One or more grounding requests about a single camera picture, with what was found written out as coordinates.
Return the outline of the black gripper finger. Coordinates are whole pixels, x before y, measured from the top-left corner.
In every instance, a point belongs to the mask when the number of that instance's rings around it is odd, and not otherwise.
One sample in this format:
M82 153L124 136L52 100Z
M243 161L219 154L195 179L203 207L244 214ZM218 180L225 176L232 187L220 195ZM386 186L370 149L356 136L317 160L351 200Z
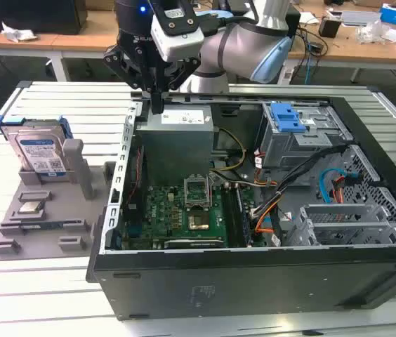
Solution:
M103 60L131 88L141 89L150 101L152 113L158 113L158 90L146 48L136 46L125 51L122 46L113 45L106 50Z
M160 60L157 64L157 114L163 113L164 100L169 96L169 91L178 89L198 66L198 57L174 62Z

